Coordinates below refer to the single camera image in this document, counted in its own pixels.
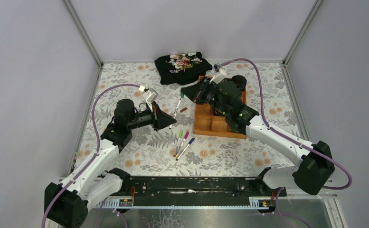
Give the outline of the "white pen light green cap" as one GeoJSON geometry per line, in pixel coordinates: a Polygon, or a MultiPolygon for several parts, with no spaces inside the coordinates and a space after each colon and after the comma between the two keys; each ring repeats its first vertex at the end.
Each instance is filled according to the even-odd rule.
{"type": "Polygon", "coordinates": [[[180,139],[181,139],[182,135],[183,135],[183,130],[180,130],[179,135],[178,135],[178,139],[177,139],[176,144],[175,144],[173,157],[176,156],[176,153],[177,153],[178,147],[180,145],[180,139]]]}

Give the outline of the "white pen magenta cap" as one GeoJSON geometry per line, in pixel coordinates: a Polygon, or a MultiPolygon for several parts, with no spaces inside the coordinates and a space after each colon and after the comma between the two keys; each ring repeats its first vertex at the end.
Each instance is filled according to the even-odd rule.
{"type": "Polygon", "coordinates": [[[180,150],[182,149],[182,147],[183,147],[183,145],[184,145],[184,143],[185,143],[185,141],[186,141],[186,139],[187,139],[188,135],[189,135],[189,131],[186,131],[185,135],[183,136],[183,138],[182,138],[182,140],[181,140],[180,145],[178,146],[177,151],[175,152],[175,157],[177,157],[177,156],[179,155],[179,152],[180,152],[180,150]]]}

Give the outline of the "white pen blue cap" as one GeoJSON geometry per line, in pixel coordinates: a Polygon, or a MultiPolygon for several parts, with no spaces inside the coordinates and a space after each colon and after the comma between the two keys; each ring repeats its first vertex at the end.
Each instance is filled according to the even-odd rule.
{"type": "Polygon", "coordinates": [[[180,159],[180,157],[184,154],[184,152],[191,146],[191,144],[195,141],[195,138],[192,138],[188,144],[186,145],[186,147],[178,154],[178,156],[176,157],[176,161],[178,161],[180,159]]]}

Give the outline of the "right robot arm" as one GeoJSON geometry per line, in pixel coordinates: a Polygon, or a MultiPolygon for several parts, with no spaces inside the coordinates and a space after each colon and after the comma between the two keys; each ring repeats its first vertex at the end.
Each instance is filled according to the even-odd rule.
{"type": "Polygon", "coordinates": [[[208,104],[224,115],[232,131],[256,138],[280,152],[293,165],[285,168],[267,168],[260,178],[271,189],[298,187],[305,193],[317,195],[333,174],[334,164],[328,144],[312,143],[282,129],[274,129],[262,115],[242,101],[242,92],[232,81],[211,82],[203,78],[195,85],[180,90],[196,104],[208,104]]]}

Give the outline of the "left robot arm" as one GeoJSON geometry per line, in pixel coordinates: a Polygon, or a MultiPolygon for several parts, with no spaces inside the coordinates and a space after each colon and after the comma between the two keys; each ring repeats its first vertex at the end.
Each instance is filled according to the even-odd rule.
{"type": "Polygon", "coordinates": [[[176,119],[162,111],[155,101],[139,112],[132,100],[118,101],[114,116],[91,155],[59,184],[52,182],[46,187],[42,227],[47,219],[65,228],[81,227],[88,212],[109,195],[119,192],[128,180],[129,174],[118,171],[95,182],[106,164],[132,139],[132,130],[150,125],[158,131],[174,123],[176,119]]]}

